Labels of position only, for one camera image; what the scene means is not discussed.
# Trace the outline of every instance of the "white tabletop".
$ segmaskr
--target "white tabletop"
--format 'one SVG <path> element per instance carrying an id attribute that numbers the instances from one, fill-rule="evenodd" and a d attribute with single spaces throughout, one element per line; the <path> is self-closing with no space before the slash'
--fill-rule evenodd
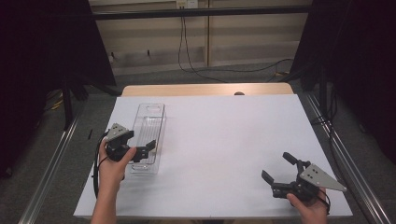
<path id="1" fill-rule="evenodd" d="M 126 171 L 118 217 L 296 217 L 287 200 L 273 198 L 261 177 L 265 170 L 275 182 L 295 180 L 297 168 L 282 158 L 285 151 L 334 176 L 297 95 L 120 97 L 107 127 L 117 122 L 132 129 L 142 103 L 165 104 L 160 169 L 156 175 Z M 92 215 L 91 175 L 77 217 Z M 342 192 L 327 193 L 330 216 L 352 216 Z"/>

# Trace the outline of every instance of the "clear plastic container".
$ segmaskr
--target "clear plastic container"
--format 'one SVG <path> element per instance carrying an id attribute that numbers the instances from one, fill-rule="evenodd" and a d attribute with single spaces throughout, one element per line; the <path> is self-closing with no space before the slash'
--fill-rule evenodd
<path id="1" fill-rule="evenodd" d="M 134 137 L 128 142 L 129 146 L 144 147 L 152 140 L 156 146 L 147 159 L 140 162 L 130 162 L 132 174 L 157 174 L 160 166 L 161 148 L 165 129 L 164 104 L 141 104 L 134 120 Z"/>

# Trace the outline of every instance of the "human arm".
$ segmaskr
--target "human arm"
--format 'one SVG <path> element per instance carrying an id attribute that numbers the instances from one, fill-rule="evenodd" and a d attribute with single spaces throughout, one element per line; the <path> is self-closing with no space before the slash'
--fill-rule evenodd
<path id="1" fill-rule="evenodd" d="M 326 200 L 326 189 L 320 189 L 318 196 Z M 326 224 L 327 207 L 320 200 L 314 199 L 310 204 L 302 203 L 294 194 L 287 195 L 290 203 L 299 211 L 303 224 Z"/>
<path id="2" fill-rule="evenodd" d="M 91 223 L 116 223 L 116 200 L 120 182 L 124 177 L 125 167 L 134 157 L 136 148 L 131 147 L 120 161 L 112 161 L 106 157 L 106 141 L 99 147 L 99 193 L 93 209 Z"/>

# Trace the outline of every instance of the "wall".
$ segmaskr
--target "wall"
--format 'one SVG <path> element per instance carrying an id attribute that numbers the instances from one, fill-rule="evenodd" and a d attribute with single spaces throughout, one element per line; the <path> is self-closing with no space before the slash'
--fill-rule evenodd
<path id="1" fill-rule="evenodd" d="M 310 5 L 311 0 L 199 0 L 199 7 L 271 7 Z M 92 11 L 174 9 L 176 1 L 91 0 Z M 293 58 L 306 14 L 186 18 L 194 67 L 267 63 Z M 98 21 L 108 55 L 115 56 L 115 75 L 178 69 L 180 18 Z M 180 62 L 189 61 L 183 40 Z"/>

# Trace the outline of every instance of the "hand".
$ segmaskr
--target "hand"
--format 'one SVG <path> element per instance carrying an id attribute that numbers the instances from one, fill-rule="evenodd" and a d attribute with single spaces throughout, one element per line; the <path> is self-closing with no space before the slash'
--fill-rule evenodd
<path id="1" fill-rule="evenodd" d="M 318 196 L 319 198 L 326 200 L 326 195 L 324 192 L 326 192 L 326 189 L 321 188 Z M 313 199 L 314 201 L 308 204 L 302 203 L 294 194 L 289 193 L 287 197 L 289 202 L 299 211 L 303 224 L 327 223 L 327 207 L 320 200 Z"/>
<path id="2" fill-rule="evenodd" d="M 99 166 L 99 191 L 112 190 L 117 192 L 120 188 L 120 182 L 124 178 L 125 167 L 134 157 L 136 148 L 131 147 L 120 161 L 112 161 L 106 158 L 106 141 L 102 141 L 99 147 L 99 161 L 104 160 Z"/>

